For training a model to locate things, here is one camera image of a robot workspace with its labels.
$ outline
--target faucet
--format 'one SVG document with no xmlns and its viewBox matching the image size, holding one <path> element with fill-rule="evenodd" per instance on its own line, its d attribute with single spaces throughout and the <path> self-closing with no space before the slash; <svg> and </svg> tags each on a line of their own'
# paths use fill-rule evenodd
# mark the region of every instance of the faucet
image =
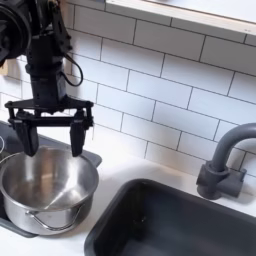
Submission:
<svg viewBox="0 0 256 256">
<path fill-rule="evenodd" d="M 222 193 L 239 196 L 246 170 L 232 172 L 226 163 L 232 148 L 238 142 L 251 138 L 256 138 L 256 123 L 237 126 L 221 138 L 212 160 L 202 165 L 198 175 L 197 191 L 202 197 L 217 200 Z"/>
</svg>

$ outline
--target metal pot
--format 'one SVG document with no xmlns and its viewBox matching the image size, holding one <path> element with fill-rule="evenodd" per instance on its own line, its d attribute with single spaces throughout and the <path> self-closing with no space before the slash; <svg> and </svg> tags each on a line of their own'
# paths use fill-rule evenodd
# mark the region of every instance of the metal pot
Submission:
<svg viewBox="0 0 256 256">
<path fill-rule="evenodd" d="M 97 169 L 85 157 L 47 147 L 34 157 L 11 157 L 0 176 L 7 216 L 39 235 L 59 234 L 82 222 L 98 182 Z"/>
</svg>

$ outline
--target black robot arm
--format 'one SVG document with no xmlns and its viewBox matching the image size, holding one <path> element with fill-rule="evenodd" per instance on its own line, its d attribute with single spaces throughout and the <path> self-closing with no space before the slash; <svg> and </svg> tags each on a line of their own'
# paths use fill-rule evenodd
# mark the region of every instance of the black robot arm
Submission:
<svg viewBox="0 0 256 256">
<path fill-rule="evenodd" d="M 8 102 L 5 107 L 9 110 L 9 122 L 22 142 L 24 152 L 29 156 L 33 156 L 39 146 L 38 126 L 70 126 L 72 154 L 78 156 L 83 150 L 86 130 L 93 126 L 93 103 L 70 98 L 66 94 L 67 77 L 63 72 L 63 58 L 66 57 L 77 64 L 67 55 L 72 49 L 71 37 L 64 26 L 59 4 L 46 0 L 37 1 L 36 5 L 34 0 L 20 2 L 23 4 L 19 5 L 23 8 L 22 11 L 12 4 L 13 14 L 10 16 L 6 9 L 9 11 L 11 8 L 6 7 L 5 1 L 0 1 L 0 49 L 4 49 L 3 54 L 0 51 L 0 63 L 26 53 L 26 71 L 31 77 L 33 99 Z M 33 15 L 26 16 L 27 11 Z M 20 23 L 14 22 L 18 21 L 17 17 L 20 17 Z M 20 29 L 21 33 L 14 35 L 10 32 L 11 28 L 16 31 Z M 15 41 L 17 38 L 21 40 L 20 44 Z M 73 86 L 78 86 L 83 81 L 82 70 L 79 70 L 81 81 Z M 65 109 L 76 109 L 76 113 L 67 117 L 43 115 L 62 112 Z"/>
</svg>

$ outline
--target sink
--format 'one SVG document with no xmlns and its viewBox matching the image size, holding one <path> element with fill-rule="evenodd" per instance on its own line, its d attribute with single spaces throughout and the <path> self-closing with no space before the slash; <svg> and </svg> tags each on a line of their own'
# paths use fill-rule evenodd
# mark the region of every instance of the sink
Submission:
<svg viewBox="0 0 256 256">
<path fill-rule="evenodd" d="M 150 180 L 117 193 L 86 256 L 255 256 L 256 219 Z"/>
</svg>

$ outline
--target white countertop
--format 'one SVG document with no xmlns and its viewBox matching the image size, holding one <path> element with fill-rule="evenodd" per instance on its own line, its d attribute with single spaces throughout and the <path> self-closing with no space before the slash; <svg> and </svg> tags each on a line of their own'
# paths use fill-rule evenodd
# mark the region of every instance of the white countertop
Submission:
<svg viewBox="0 0 256 256">
<path fill-rule="evenodd" d="M 23 238 L 0 227 L 0 254 L 19 256 L 82 256 L 84 241 L 118 189 L 128 180 L 148 178 L 198 196 L 196 177 L 125 154 L 109 154 L 89 149 L 103 158 L 100 183 L 92 210 L 76 229 L 51 237 Z M 256 216 L 256 198 L 241 194 L 239 199 L 221 198 L 216 203 Z"/>
</svg>

